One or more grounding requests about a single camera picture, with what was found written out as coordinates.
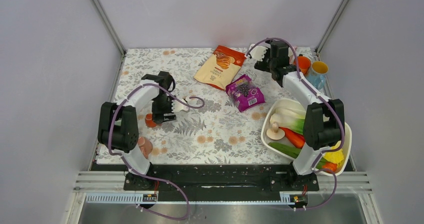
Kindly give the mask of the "orange mug black handle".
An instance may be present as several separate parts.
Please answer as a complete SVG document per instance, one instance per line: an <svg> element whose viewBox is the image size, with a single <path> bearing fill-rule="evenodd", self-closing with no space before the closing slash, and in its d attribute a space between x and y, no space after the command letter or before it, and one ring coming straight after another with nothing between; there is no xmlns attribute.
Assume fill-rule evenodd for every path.
<svg viewBox="0 0 424 224"><path fill-rule="evenodd" d="M293 60L293 65L298 66L300 72L306 76L310 67L311 60L308 57L305 57L303 54L300 54Z"/></svg>

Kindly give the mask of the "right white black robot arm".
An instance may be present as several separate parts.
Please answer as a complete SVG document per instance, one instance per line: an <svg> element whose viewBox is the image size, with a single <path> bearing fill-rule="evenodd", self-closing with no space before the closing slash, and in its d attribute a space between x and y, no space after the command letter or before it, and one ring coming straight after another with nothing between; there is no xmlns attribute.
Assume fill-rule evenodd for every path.
<svg viewBox="0 0 424 224"><path fill-rule="evenodd" d="M294 65L285 61L288 50L294 54ZM292 162L293 173L288 174L287 184L293 190L306 183L305 175L316 173L316 166L324 153L345 143L344 105L339 99L330 99L314 88L301 73L298 56L293 46L282 38L272 37L249 46L246 57L256 60L256 69L266 71L278 85L289 91L306 110L303 126L305 145Z"/></svg>

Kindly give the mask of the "small orange red cup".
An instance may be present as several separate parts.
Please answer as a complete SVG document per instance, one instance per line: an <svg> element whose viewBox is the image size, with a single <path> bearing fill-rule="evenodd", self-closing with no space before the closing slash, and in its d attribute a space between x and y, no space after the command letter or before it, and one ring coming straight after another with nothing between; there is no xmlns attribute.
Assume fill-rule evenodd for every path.
<svg viewBox="0 0 424 224"><path fill-rule="evenodd" d="M146 114L144 121L145 121L146 126L149 127L149 128L154 128L154 127L157 126L157 124L153 121L152 113Z"/></svg>

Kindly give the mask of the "blue mug yellow inside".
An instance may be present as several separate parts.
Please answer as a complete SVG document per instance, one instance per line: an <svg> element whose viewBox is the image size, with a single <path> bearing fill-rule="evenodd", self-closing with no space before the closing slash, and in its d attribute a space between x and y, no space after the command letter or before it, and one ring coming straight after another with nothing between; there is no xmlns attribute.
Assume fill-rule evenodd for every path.
<svg viewBox="0 0 424 224"><path fill-rule="evenodd" d="M329 67L322 61L315 61L306 73L307 81L317 90L324 88Z"/></svg>

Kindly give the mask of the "light pink mug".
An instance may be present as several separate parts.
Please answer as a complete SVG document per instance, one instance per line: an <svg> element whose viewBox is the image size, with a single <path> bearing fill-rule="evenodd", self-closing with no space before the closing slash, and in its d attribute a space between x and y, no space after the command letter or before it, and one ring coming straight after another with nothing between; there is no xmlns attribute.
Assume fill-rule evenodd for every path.
<svg viewBox="0 0 424 224"><path fill-rule="evenodd" d="M295 54L296 54L296 50L297 50L297 46L293 46L295 52L293 53L292 49L289 47L288 49L288 57L289 57L289 63L290 64L294 64L295 62Z"/></svg>

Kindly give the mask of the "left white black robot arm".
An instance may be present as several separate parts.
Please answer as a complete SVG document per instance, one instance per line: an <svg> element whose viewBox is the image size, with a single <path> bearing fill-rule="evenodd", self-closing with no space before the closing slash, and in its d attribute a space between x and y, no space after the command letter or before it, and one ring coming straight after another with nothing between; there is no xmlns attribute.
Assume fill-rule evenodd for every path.
<svg viewBox="0 0 424 224"><path fill-rule="evenodd" d="M147 153L138 146L138 114L151 104L155 124L175 120L174 98L170 95L174 87L175 80L168 72L146 74L127 97L116 103L105 102L100 109L98 142L107 146L112 156L123 159L129 172L137 175L136 183L144 190L154 186L155 177L149 172L151 163Z"/></svg>

